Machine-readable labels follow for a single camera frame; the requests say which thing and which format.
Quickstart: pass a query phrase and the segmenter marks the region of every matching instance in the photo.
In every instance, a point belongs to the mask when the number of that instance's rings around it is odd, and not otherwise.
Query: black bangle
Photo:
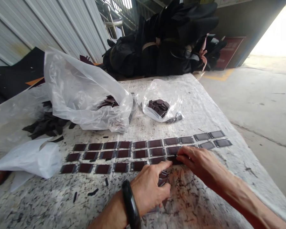
[[[130,228],[141,229],[141,218],[128,180],[122,184],[122,193]]]

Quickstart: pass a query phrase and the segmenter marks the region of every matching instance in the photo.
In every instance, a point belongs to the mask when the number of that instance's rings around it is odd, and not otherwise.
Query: white plastic bag
[[[16,146],[0,159],[0,170],[26,171],[48,179],[56,173],[62,165],[62,157],[56,143],[48,142],[50,138],[32,140]]]
[[[22,128],[43,117],[49,101],[46,84],[23,91],[0,104],[0,151],[8,152],[13,147],[30,141],[28,132]]]
[[[53,115],[85,130],[124,133],[129,128],[132,96],[109,74],[51,47],[45,52],[44,64]],[[98,109],[108,95],[119,106]]]
[[[148,107],[150,100],[154,101],[158,99],[162,99],[169,103],[169,109],[163,118],[153,109]],[[175,88],[164,80],[155,79],[144,92],[142,110],[144,114],[157,122],[174,123],[183,118],[180,110],[181,103],[182,93],[180,93],[180,88]]]

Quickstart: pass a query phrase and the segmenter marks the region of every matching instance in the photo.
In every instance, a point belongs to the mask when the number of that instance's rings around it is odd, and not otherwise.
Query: gray floor
[[[200,82],[286,196],[286,74],[243,66],[223,78]]]

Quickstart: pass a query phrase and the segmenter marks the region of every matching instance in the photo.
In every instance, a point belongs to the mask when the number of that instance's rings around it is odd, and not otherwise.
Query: white metal wall
[[[94,0],[0,0],[0,66],[35,46],[102,63],[108,35]]]

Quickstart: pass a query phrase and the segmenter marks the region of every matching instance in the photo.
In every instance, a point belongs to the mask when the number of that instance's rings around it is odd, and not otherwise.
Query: black cloth bundle
[[[201,47],[206,41],[206,71],[213,70],[225,47],[212,31],[219,22],[214,17],[216,3],[184,5],[172,1],[160,13],[145,20],[142,16],[135,33],[121,37],[104,54],[109,73],[134,76],[182,75],[202,70]]]

